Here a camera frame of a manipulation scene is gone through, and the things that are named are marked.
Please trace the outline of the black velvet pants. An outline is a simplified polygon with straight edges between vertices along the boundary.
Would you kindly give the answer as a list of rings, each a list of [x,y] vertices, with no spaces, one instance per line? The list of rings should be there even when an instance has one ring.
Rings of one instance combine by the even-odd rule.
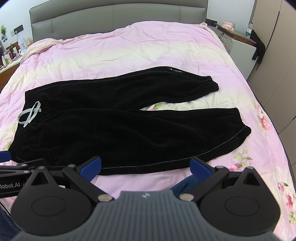
[[[102,175],[146,174],[208,162],[251,134],[237,108],[149,110],[219,90],[210,76],[154,67],[93,80],[46,84],[25,93],[14,140],[17,163],[81,165],[98,156]]]

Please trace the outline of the wooden left nightstand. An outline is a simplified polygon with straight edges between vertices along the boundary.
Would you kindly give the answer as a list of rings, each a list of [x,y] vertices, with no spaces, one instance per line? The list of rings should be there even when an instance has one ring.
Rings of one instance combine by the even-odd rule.
[[[6,66],[6,68],[1,70],[0,73],[0,92],[3,90],[5,85],[10,80],[11,76],[15,73],[16,69],[20,66],[21,57],[19,56],[17,60],[14,60],[11,64]]]

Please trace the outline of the beige wardrobe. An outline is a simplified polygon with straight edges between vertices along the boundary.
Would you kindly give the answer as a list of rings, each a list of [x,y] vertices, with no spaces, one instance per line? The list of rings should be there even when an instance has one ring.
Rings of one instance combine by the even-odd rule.
[[[266,51],[249,85],[295,164],[295,8],[288,1],[257,1],[253,28]]]

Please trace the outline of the small white table lamp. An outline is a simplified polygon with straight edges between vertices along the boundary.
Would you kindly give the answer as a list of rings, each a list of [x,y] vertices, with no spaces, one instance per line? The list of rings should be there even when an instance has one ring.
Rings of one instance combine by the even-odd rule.
[[[27,51],[27,47],[25,46],[27,44],[27,41],[25,38],[18,39],[18,46],[19,46],[19,53],[23,56],[25,52]]]

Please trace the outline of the small green potted plant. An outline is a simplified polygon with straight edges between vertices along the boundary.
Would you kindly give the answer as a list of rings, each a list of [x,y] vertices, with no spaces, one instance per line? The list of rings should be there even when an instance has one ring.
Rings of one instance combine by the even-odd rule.
[[[5,42],[7,40],[6,37],[6,27],[4,25],[1,25],[1,40]]]

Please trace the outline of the pink floral duvet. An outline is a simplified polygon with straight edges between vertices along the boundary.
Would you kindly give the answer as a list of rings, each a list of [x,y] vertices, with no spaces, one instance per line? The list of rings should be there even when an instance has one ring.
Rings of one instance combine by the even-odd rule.
[[[60,170],[99,156],[92,183],[168,190],[193,157],[240,172],[253,167],[280,206],[274,230],[295,238],[295,188],[269,116],[204,24],[134,23],[109,33],[30,45],[1,91],[6,165],[38,160]]]

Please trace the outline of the white bedside cabinet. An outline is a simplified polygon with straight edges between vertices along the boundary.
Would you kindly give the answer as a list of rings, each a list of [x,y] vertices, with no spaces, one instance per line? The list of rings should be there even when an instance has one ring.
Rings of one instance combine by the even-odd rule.
[[[206,19],[206,23],[216,33],[227,53],[247,80],[256,63],[256,60],[252,59],[256,51],[256,43],[241,32],[236,30],[231,32],[222,28],[215,20]]]

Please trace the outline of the black garment on cabinet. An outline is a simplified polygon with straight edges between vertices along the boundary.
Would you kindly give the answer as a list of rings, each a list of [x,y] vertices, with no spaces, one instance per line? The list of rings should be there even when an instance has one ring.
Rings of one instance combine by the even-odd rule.
[[[261,64],[265,54],[265,50],[266,50],[265,44],[262,42],[260,37],[258,37],[255,30],[252,30],[250,39],[256,43],[256,50],[255,50],[255,53],[253,54],[252,60],[256,60],[258,64]]]

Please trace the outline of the grey upholstered headboard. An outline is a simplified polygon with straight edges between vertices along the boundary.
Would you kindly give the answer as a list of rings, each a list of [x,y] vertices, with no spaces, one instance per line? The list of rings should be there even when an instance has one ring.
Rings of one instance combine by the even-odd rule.
[[[33,41],[107,33],[143,21],[199,24],[208,1],[47,1],[30,8]]]

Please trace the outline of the plastic water bottle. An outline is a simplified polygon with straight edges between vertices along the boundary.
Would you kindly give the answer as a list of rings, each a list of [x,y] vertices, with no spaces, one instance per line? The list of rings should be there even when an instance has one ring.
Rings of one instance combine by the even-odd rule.
[[[246,32],[245,32],[245,37],[247,37],[248,39],[250,39],[252,33],[252,22],[250,22],[247,26]]]

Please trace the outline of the black wall socket panel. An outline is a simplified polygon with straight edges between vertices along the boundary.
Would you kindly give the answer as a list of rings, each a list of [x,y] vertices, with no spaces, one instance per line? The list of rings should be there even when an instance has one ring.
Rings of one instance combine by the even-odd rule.
[[[18,34],[19,32],[22,32],[22,31],[23,31],[23,25],[19,25],[14,29],[15,34]]]

